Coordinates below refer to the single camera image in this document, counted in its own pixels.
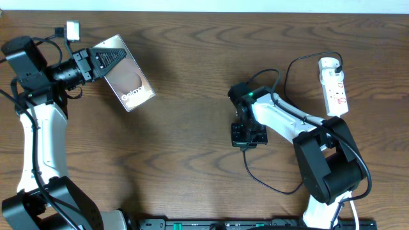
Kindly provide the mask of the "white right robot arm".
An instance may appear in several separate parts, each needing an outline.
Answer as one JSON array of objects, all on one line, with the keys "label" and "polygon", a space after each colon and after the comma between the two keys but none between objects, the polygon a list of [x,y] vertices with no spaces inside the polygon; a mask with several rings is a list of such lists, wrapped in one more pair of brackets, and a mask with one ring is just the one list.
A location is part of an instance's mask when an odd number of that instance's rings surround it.
[{"label": "white right robot arm", "polygon": [[272,89],[251,90],[246,82],[231,86],[228,97],[240,119],[231,125],[231,142],[242,153],[266,144],[267,128],[293,145],[302,184],[310,194],[304,226],[333,229],[344,203],[356,199],[352,192],[362,180],[367,180],[367,189],[358,198],[370,193],[369,170],[343,119],[312,116],[286,103]]}]

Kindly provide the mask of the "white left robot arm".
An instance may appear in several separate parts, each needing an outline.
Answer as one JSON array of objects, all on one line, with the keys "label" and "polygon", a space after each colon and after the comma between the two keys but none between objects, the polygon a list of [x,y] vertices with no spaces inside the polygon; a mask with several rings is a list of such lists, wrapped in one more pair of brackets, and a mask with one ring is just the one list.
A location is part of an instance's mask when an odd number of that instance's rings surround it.
[{"label": "white left robot arm", "polygon": [[48,65],[41,38],[20,36],[1,50],[16,73],[7,98],[24,129],[24,166],[17,194],[2,202],[13,229],[133,229],[121,209],[100,211],[69,178],[65,134],[68,92],[104,77],[126,57],[124,49],[88,48]]}]

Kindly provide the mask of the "Galaxy S25 Ultra smartphone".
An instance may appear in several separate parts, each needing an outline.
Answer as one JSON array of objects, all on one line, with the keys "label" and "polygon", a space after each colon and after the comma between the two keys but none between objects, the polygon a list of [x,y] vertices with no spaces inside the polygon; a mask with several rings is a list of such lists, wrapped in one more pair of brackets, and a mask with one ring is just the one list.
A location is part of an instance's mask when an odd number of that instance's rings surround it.
[{"label": "Galaxy S25 Ultra smartphone", "polygon": [[95,48],[125,50],[125,58],[105,76],[105,79],[127,112],[134,110],[156,96],[119,34],[98,43]]}]

